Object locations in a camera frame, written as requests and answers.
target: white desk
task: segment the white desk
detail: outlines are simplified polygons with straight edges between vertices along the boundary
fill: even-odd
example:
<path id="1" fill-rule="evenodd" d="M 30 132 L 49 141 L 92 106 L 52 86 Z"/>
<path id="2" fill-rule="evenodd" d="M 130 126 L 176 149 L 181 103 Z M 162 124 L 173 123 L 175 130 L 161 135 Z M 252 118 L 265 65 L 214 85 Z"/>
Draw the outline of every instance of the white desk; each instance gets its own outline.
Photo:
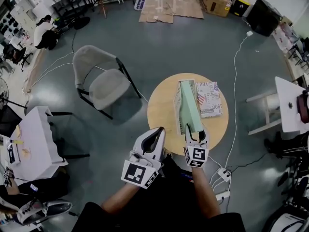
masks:
<path id="1" fill-rule="evenodd" d="M 11 167 L 17 178 L 28 181 L 51 178 L 59 166 L 68 164 L 58 155 L 46 113 L 51 115 L 47 106 L 34 107 L 19 124 L 21 138 L 17 138 L 16 131 L 10 138 L 24 142 L 17 145 L 21 162 Z M 30 151 L 29 159 L 24 157 L 23 148 Z"/>
<path id="2" fill-rule="evenodd" d="M 305 133 L 309 131 L 309 123 L 304 124 L 300 120 L 300 116 L 297 115 L 297 104 L 296 98 L 297 96 L 302 94 L 304 88 L 293 84 L 289 81 L 286 81 L 280 77 L 275 77 L 275 83 L 277 91 L 270 91 L 265 94 L 257 95 L 251 98 L 248 98 L 246 102 L 251 102 L 257 99 L 264 99 L 265 103 L 265 117 L 266 117 L 266 125 L 249 131 L 249 135 L 264 131 L 268 128 L 276 126 L 282 123 L 282 130 L 284 132 L 292 132 L 292 131 L 300 131 L 300 133 Z M 273 94 L 278 94 L 279 97 L 279 107 L 280 107 L 280 114 L 281 119 L 277 119 L 276 121 L 270 122 L 269 121 L 269 114 L 271 111 L 267 105 L 267 97 Z"/>

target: gray floor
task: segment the gray floor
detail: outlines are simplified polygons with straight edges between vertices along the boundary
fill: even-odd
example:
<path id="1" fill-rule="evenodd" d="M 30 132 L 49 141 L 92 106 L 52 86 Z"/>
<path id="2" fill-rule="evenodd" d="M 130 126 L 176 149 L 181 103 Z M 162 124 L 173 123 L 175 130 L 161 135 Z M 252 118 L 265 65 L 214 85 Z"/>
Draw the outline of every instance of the gray floor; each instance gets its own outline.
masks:
<path id="1" fill-rule="evenodd" d="M 160 82 L 177 73 L 196 73 L 217 81 L 227 100 L 229 123 L 210 156 L 224 165 L 235 131 L 233 57 L 250 28 L 233 15 L 221 18 L 204 14 L 204 20 L 174 17 L 173 24 L 139 23 L 140 13 L 133 10 L 131 1 L 108 5 L 107 11 L 107 19 L 97 12 L 89 13 L 90 24 L 77 31 L 75 51 L 92 44 L 118 56 L 146 98 L 150 98 Z M 67 32 L 56 48 L 46 54 L 42 72 L 57 58 L 71 52 L 73 35 L 74 30 Z M 72 55 L 55 66 L 71 60 Z M 265 119 L 261 104 L 247 104 L 245 99 L 275 88 L 275 76 L 290 80 L 283 54 L 272 37 L 254 33 L 243 44 L 236 65 L 238 132 L 228 162 L 232 165 L 230 169 L 258 159 L 266 152 L 263 139 L 273 137 L 275 131 L 281 129 L 278 126 L 248 136 L 247 131 L 263 125 Z M 87 83 L 98 73 L 100 70 L 94 70 Z M 120 180 L 124 159 L 128 158 L 135 139 L 149 129 L 147 102 L 137 99 L 130 90 L 106 110 L 115 118 L 110 121 L 79 99 L 73 68 L 63 66 L 33 88 L 29 106 L 37 105 L 48 105 L 54 112 L 73 112 L 73 116 L 53 118 L 54 135 L 66 140 L 66 153 L 91 154 L 87 159 L 69 162 L 70 194 L 66 198 L 74 203 L 73 210 L 80 212 L 86 202 L 101 203 L 116 192 L 124 184 Z M 184 157 L 175 159 L 186 168 Z M 228 211 L 241 213 L 247 231 L 261 231 L 266 218 L 281 205 L 283 187 L 278 188 L 277 181 L 286 163 L 287 160 L 267 154 L 258 163 L 233 173 Z M 210 160 L 206 165 L 206 174 L 210 177 L 217 166 Z M 228 184 L 222 184 L 216 193 L 227 188 Z M 226 206 L 227 200 L 221 205 L 222 212 Z"/>

